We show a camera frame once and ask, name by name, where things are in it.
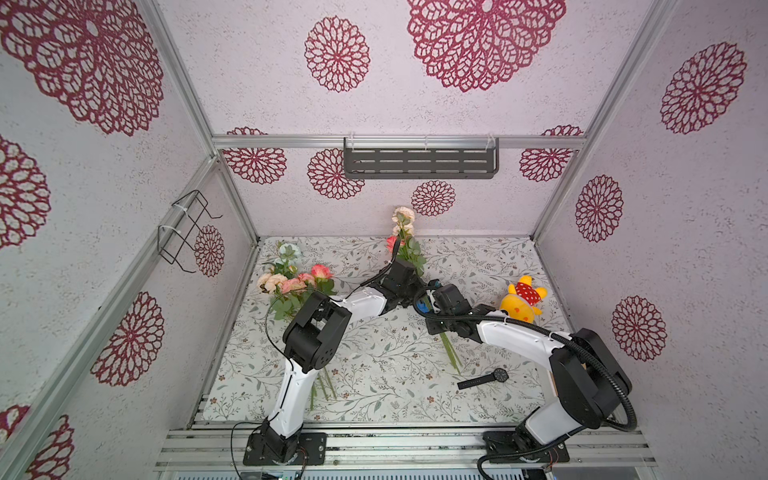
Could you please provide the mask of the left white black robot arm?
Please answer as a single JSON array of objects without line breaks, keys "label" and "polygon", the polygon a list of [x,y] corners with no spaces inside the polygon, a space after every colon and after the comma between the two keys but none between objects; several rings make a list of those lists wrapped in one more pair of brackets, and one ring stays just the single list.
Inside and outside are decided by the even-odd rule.
[{"label": "left white black robot arm", "polygon": [[424,286],[416,266],[398,257],[345,297],[313,292],[288,324],[282,337],[285,371],[272,409],[248,437],[242,464],[320,465],[323,434],[302,435],[305,410],[315,380],[337,353],[347,328],[408,306]]}]

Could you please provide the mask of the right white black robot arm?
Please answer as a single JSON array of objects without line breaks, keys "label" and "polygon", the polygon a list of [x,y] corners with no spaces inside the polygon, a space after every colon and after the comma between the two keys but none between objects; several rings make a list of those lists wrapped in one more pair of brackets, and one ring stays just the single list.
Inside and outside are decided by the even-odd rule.
[{"label": "right white black robot arm", "polygon": [[582,328],[559,333],[535,324],[535,300],[544,289],[524,278],[511,285],[497,307],[471,306],[458,288],[433,281],[419,287],[412,305],[432,334],[453,332],[480,344],[509,350],[547,369],[554,399],[530,413],[513,432],[486,434],[487,452],[477,461],[478,473],[489,476],[488,463],[536,462],[556,457],[574,435],[603,426],[632,432],[638,426],[629,399],[632,384],[594,331]]}]

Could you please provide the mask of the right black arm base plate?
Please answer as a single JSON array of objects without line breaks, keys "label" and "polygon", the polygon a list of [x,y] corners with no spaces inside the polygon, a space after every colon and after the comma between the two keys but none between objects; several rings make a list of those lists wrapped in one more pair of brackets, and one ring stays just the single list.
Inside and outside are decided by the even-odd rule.
[{"label": "right black arm base plate", "polygon": [[487,454],[491,463],[567,463],[570,454],[563,443],[543,449],[543,444],[524,432],[513,430],[486,431],[483,433]]}]

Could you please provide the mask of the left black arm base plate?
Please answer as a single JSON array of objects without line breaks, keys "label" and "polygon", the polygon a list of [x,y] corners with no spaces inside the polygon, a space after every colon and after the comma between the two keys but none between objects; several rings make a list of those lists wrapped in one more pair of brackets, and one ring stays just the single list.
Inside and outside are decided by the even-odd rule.
[{"label": "left black arm base plate", "polygon": [[245,466],[317,466],[325,463],[327,435],[296,433],[288,438],[253,432],[247,441]]}]

